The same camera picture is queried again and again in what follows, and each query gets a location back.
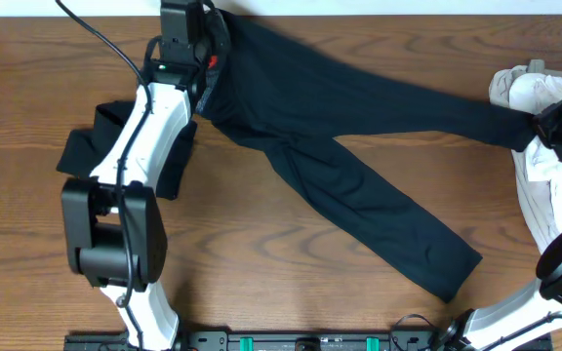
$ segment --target white garment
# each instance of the white garment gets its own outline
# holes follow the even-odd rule
[[[526,68],[520,65],[494,75],[489,88],[492,104],[538,114],[562,99],[562,78],[524,73]],[[562,163],[538,137],[524,152],[512,155],[522,214],[543,253],[562,233]]]

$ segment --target black cable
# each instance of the black cable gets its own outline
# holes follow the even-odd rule
[[[158,35],[146,43],[146,51],[144,51],[144,67],[150,67],[151,57],[153,57],[153,52],[158,43],[162,41],[162,36]]]
[[[516,332],[512,333],[511,335],[502,336],[497,341],[489,344],[489,346],[485,347],[482,351],[493,350],[496,347],[498,347],[498,346],[500,346],[500,345],[502,345],[506,342],[509,342],[510,340],[512,340],[516,337],[522,336],[523,334],[525,334],[527,332],[530,332],[530,331],[532,331],[532,330],[534,330],[534,329],[536,329],[536,328],[538,328],[538,327],[540,327],[540,326],[542,326],[546,323],[551,323],[552,321],[557,320],[557,319],[562,319],[562,314],[560,314],[560,313],[554,313],[554,314],[548,313],[547,316],[541,318],[540,320],[534,322],[533,324],[530,324],[530,325],[520,329],[519,331],[516,331]]]
[[[144,342],[142,340],[141,326],[138,324],[138,321],[136,320],[136,317],[134,316],[134,313],[132,312],[132,308],[130,306],[125,307],[125,311],[127,312],[127,317],[129,317],[129,320],[132,321],[132,324],[134,325],[134,329],[138,333],[138,349],[144,350]]]
[[[398,327],[401,323],[412,319],[412,318],[419,318],[423,321],[425,321],[431,328],[433,328],[434,332],[437,332],[437,327],[435,327],[432,323],[430,323],[423,315],[419,315],[419,314],[408,314],[406,316],[404,316],[403,318],[399,319],[398,322],[396,322],[392,327],[391,327],[391,331],[393,332],[396,327]],[[430,339],[428,340],[428,346],[418,349],[418,351],[429,351],[430,350],[430,345],[432,344],[432,339],[433,339],[434,335],[430,337]],[[391,338],[391,341],[394,343],[394,346],[396,346],[396,348],[398,349],[398,351],[407,351],[405,349],[403,349],[399,344],[398,344],[398,337],[393,336]]]
[[[134,279],[135,279],[134,269],[135,269],[135,267],[134,267],[134,256],[132,254],[132,243],[131,243],[131,238],[130,238],[129,230],[128,230],[128,226],[127,226],[127,218],[125,217],[126,208],[125,208],[125,200],[123,198],[123,173],[125,171],[125,164],[127,162],[127,155],[129,154],[129,151],[132,148],[132,146],[134,144],[134,141],[136,140],[136,137],[140,133],[140,131],[142,129],[142,126],[144,125],[144,122],[146,121],[148,115],[151,113],[152,103],[153,103],[153,101],[151,99],[151,91],[148,88],[148,85],[146,84],[144,79],[142,78],[140,70],[125,55],[125,53],[123,53],[120,49],[118,49],[118,47],[116,47],[112,42],[110,42],[107,38],[105,38],[101,33],[96,31],[94,28],[92,28],[87,23],[85,23],[82,19],[77,17],[77,15],[73,14],[70,10],[68,10],[68,8],[66,6],[64,6],[64,4],[61,2],[61,0],[56,0],[56,4],[58,4],[58,6],[60,6],[60,8],[64,12],[66,12],[66,14],[69,17],[71,17],[79,25],[81,25],[86,30],[88,30],[89,32],[91,32],[92,34],[97,36],[99,39],[101,39],[101,41],[103,43],[105,43],[105,45],[107,45],[110,49],[112,49],[121,59],[123,59],[125,62],[127,62],[127,64],[130,66],[130,68],[132,68],[132,70],[136,74],[136,77],[138,78],[139,83],[144,87],[144,92],[146,94],[146,105],[145,105],[145,109],[144,109],[144,112],[142,114],[142,117],[140,118],[140,121],[139,121],[138,125],[134,129],[134,132],[132,133],[132,136],[127,141],[127,144],[125,145],[125,148],[123,149],[123,152],[121,153],[121,157],[118,160],[118,167],[117,167],[117,170],[116,170],[116,186],[115,186],[116,201],[117,201],[117,205],[118,205],[118,216],[120,218],[121,226],[123,228],[123,242],[124,242],[124,247],[125,247],[125,257],[127,258],[127,289],[126,289],[125,293],[116,300],[116,305],[120,308],[126,308],[127,309],[127,315],[129,316],[129,318],[132,322],[132,325],[134,325],[134,328],[136,328],[136,332],[138,333],[138,339],[139,339],[139,343],[140,343],[139,350],[143,350],[141,328],[138,325],[138,322],[136,321],[136,318],[131,313],[131,310],[129,309],[129,302],[131,300],[132,292],[134,290]]]

